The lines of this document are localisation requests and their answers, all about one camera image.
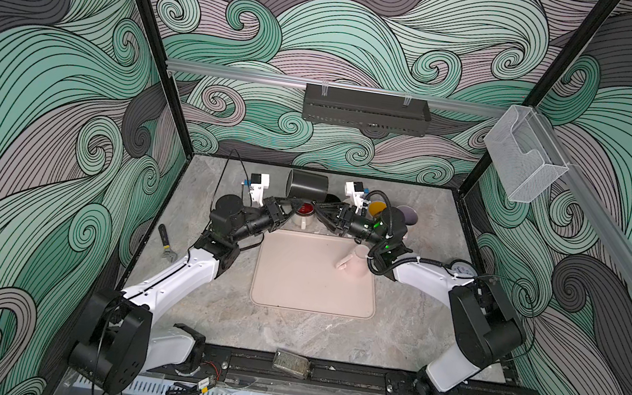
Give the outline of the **cream upside-down mug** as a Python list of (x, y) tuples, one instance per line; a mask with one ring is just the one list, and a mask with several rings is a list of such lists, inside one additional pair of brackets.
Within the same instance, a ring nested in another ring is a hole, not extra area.
[(311, 228), (311, 225), (316, 219), (315, 216), (314, 205), (304, 202), (302, 206), (296, 210), (293, 221), (294, 224), (301, 229), (301, 231), (306, 231)]

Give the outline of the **black mug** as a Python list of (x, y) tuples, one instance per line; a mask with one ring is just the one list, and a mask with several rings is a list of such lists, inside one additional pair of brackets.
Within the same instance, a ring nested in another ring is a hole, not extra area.
[(289, 172), (286, 197), (323, 202), (328, 196), (329, 178), (318, 173), (295, 170)]

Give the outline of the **pink iridescent mug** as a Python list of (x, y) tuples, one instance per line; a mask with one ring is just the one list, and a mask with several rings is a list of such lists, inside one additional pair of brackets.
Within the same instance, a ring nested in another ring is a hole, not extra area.
[(419, 222), (418, 213), (412, 207), (408, 205), (400, 205), (397, 209), (401, 211), (402, 215), (404, 215), (403, 217), (407, 227), (416, 225)]

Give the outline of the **blue butterfly mug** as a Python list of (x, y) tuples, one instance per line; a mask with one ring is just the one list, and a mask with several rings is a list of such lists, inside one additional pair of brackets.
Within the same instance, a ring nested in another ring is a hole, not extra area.
[(386, 209), (386, 207), (387, 205), (385, 202), (372, 201), (372, 203), (370, 203), (370, 205), (368, 206), (368, 214), (370, 215), (370, 217), (376, 218), (377, 215), (379, 215)]

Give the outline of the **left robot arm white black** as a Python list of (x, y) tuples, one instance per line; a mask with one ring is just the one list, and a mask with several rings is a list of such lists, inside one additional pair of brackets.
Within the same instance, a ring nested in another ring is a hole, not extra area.
[(118, 395), (141, 373), (190, 363), (203, 336), (183, 325), (154, 336), (157, 320), (226, 272), (242, 252), (242, 240), (278, 230), (303, 204), (269, 197), (250, 207), (236, 195), (219, 198), (184, 257), (137, 285), (90, 297), (72, 334), (68, 366), (107, 395)]

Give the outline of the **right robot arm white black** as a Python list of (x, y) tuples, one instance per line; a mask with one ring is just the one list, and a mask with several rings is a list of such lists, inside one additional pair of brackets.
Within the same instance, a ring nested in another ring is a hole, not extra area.
[(496, 277), (461, 273), (453, 265), (418, 256), (404, 243), (408, 227), (393, 207), (374, 218), (347, 203), (315, 203), (326, 229), (369, 247), (368, 271), (416, 288), (449, 311), (455, 344), (418, 373), (423, 395), (445, 395), (528, 340), (519, 314)]

